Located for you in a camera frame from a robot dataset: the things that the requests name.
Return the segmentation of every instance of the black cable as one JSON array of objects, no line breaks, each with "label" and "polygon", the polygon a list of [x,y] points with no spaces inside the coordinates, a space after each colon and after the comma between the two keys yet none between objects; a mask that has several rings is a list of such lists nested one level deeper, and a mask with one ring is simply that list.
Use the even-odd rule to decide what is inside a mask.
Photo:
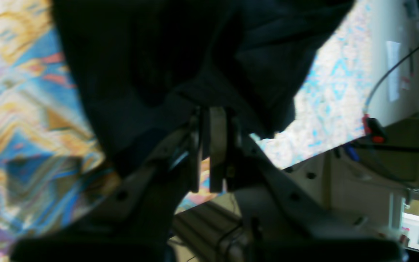
[{"label": "black cable", "polygon": [[175,240],[172,240],[172,239],[169,239],[168,242],[171,242],[171,243],[176,244],[178,246],[185,247],[185,244],[184,243],[178,242],[178,241],[175,241]]},{"label": "black cable", "polygon": [[219,257],[219,247],[221,246],[221,242],[228,237],[230,234],[232,234],[233,232],[235,232],[237,229],[239,229],[240,227],[242,227],[242,221],[240,221],[238,223],[238,225],[236,225],[233,229],[229,230],[228,232],[226,232],[225,234],[223,234],[222,237],[220,237],[220,239],[218,240],[218,242],[216,243],[216,261],[218,261],[218,257]]},{"label": "black cable", "polygon": [[[366,98],[366,101],[364,103],[364,114],[368,114],[369,111],[369,107],[370,107],[370,103],[371,100],[374,96],[374,94],[376,93],[377,89],[379,88],[379,86],[381,85],[381,83],[397,68],[399,67],[399,65],[401,65],[406,59],[408,59],[409,57],[411,57],[416,51],[419,50],[419,46],[417,46],[417,48],[415,48],[413,51],[409,52],[409,54],[407,54],[404,58],[402,58],[396,65],[394,65],[391,69],[389,69],[382,77],[381,79],[379,79],[379,81],[374,85],[373,89],[371,90],[368,98]],[[419,192],[419,189],[417,189],[416,187],[412,186],[411,184],[407,183],[406,181],[398,178],[397,176],[395,176],[394,174],[392,174],[392,172],[390,172],[385,166],[384,164],[381,162],[381,160],[379,159],[379,156],[376,153],[376,150],[373,148],[372,144],[373,142],[371,141],[371,138],[368,137],[368,139],[370,140],[370,143],[368,143],[368,150],[371,152],[371,155],[374,158],[374,161],[378,164],[378,166],[386,173],[386,175],[383,175],[381,172],[377,172],[378,175],[392,180],[394,182],[397,182],[401,185],[403,185],[404,187],[406,187],[407,189],[410,189],[414,192]]]},{"label": "black cable", "polygon": [[227,245],[227,248],[226,248],[226,251],[224,252],[224,261],[226,261],[227,262],[227,260],[228,260],[228,255],[229,255],[229,250],[231,249],[231,247],[232,247],[232,244],[235,242],[235,240],[236,239],[238,239],[241,235],[243,234],[243,231],[242,232],[240,232],[237,236],[235,236],[235,237],[233,237],[232,239],[231,239],[231,242]]},{"label": "black cable", "polygon": [[232,202],[232,213],[235,214],[235,212],[236,212],[236,200],[235,200],[234,193],[231,194],[230,199],[231,199],[231,202]]},{"label": "black cable", "polygon": [[370,107],[370,103],[371,103],[371,99],[374,96],[374,93],[376,93],[377,89],[379,88],[379,86],[381,85],[381,83],[397,68],[399,67],[399,65],[401,63],[403,63],[405,60],[407,60],[409,57],[411,57],[416,51],[419,50],[419,46],[417,48],[415,48],[412,52],[409,52],[408,55],[406,55],[404,58],[402,58],[396,65],[394,65],[391,69],[389,69],[383,76],[381,79],[379,79],[379,81],[376,83],[376,85],[374,85],[373,89],[371,90],[371,93],[369,94],[368,98],[366,98],[366,101],[364,103],[364,109],[363,109],[363,113],[364,114],[368,114],[369,112],[369,107]]},{"label": "black cable", "polygon": [[379,156],[378,156],[376,150],[373,147],[371,137],[368,136],[368,139],[369,139],[369,143],[367,143],[368,144],[368,150],[371,152],[371,155],[372,155],[374,161],[377,163],[377,165],[381,168],[382,171],[384,171],[386,173],[385,175],[383,175],[382,172],[377,171],[376,174],[378,174],[379,176],[381,176],[385,179],[389,179],[391,181],[397,182],[397,183],[403,185],[404,187],[406,187],[409,190],[412,190],[414,192],[419,192],[419,189],[417,189],[413,185],[407,183],[405,180],[397,177],[392,172],[390,172],[389,169],[386,168],[386,166],[379,159]]},{"label": "black cable", "polygon": [[195,256],[193,256],[193,257],[191,257],[191,258],[189,258],[189,259],[187,260],[187,262],[188,262],[188,261],[190,261],[190,260],[192,260],[192,259],[194,259],[194,258],[196,258],[196,255],[195,255]]}]

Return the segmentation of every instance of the red clip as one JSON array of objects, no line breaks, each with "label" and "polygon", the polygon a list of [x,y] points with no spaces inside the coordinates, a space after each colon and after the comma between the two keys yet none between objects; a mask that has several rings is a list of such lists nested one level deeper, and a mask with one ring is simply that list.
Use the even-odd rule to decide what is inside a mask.
[{"label": "red clip", "polygon": [[384,143],[384,138],[382,136],[373,136],[373,143],[381,144]]},{"label": "red clip", "polygon": [[370,129],[370,127],[368,126],[368,122],[366,121],[369,117],[370,117],[370,115],[369,115],[369,114],[365,114],[365,115],[363,116],[363,118],[361,119],[361,121],[363,122],[364,134],[365,134],[365,135],[369,135],[369,134],[371,134],[371,129]]}]

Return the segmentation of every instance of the patterned carpet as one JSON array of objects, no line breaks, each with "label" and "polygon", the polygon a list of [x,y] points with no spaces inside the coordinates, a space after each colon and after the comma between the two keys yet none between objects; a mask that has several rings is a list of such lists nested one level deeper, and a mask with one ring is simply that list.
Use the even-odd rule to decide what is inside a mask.
[{"label": "patterned carpet", "polygon": [[[324,45],[297,94],[296,121],[259,141],[280,168],[362,136],[371,88],[370,0],[356,3]],[[18,237],[68,225],[120,183],[82,112],[47,0],[0,0],[0,261]],[[215,197],[208,160],[201,191],[179,210]]]}]

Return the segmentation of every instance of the screw hole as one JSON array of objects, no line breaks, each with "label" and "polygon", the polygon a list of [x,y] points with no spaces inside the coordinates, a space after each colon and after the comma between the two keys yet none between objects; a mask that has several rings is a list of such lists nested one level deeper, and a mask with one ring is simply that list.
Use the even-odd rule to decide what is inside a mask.
[{"label": "screw hole", "polygon": [[307,174],[306,174],[306,177],[308,178],[308,179],[315,179],[316,178],[316,174],[315,173],[313,173],[313,172],[308,172]]},{"label": "screw hole", "polygon": [[300,200],[300,196],[297,193],[292,193],[291,194],[291,199],[293,201],[299,201]]},{"label": "screw hole", "polygon": [[127,198],[128,194],[125,191],[121,191],[117,194],[116,199],[118,201],[124,201]]}]

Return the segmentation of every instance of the black cloth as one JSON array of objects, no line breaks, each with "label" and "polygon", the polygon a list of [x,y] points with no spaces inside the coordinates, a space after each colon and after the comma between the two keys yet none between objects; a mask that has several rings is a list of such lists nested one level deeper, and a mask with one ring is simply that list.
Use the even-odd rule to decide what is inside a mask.
[{"label": "black cloth", "polygon": [[53,0],[65,57],[120,174],[196,105],[236,111],[272,138],[353,0]]}]

